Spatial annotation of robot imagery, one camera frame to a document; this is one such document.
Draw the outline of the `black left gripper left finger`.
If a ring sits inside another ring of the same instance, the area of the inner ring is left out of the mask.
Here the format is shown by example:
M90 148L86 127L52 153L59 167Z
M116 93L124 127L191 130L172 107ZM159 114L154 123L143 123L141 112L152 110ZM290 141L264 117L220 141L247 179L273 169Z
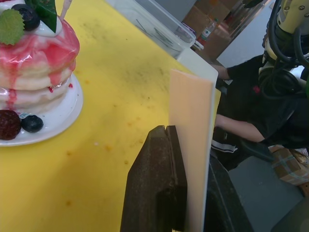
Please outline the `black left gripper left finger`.
M187 179L175 126L149 131L126 181L122 232L184 231Z

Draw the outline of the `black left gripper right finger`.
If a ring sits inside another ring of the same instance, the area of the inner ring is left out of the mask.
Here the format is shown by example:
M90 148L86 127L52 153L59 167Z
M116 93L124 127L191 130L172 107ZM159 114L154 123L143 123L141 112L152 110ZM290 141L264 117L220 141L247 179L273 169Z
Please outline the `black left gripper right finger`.
M209 164L204 231L253 231L228 171L213 156Z

